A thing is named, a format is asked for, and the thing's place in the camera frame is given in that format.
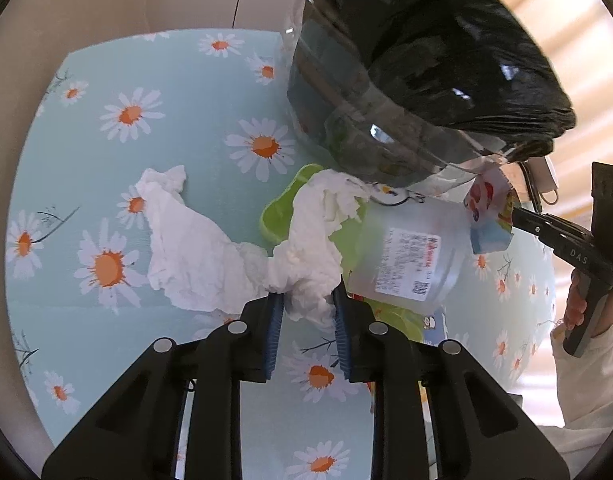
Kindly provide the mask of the person's right hand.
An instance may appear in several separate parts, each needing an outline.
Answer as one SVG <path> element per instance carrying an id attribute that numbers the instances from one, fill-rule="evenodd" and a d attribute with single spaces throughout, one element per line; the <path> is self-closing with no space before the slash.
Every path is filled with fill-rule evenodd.
<path id="1" fill-rule="evenodd" d="M 573 270 L 564 313 L 564 324 L 567 330 L 573 330 L 584 322 L 584 312 L 587 310 L 587 303 L 579 292 L 580 278 L 581 273 L 578 270 Z M 605 309 L 599 317 L 599 322 L 595 326 L 592 337 L 602 335 L 611 326 L 613 326 L 613 290 L 607 296 Z"/>

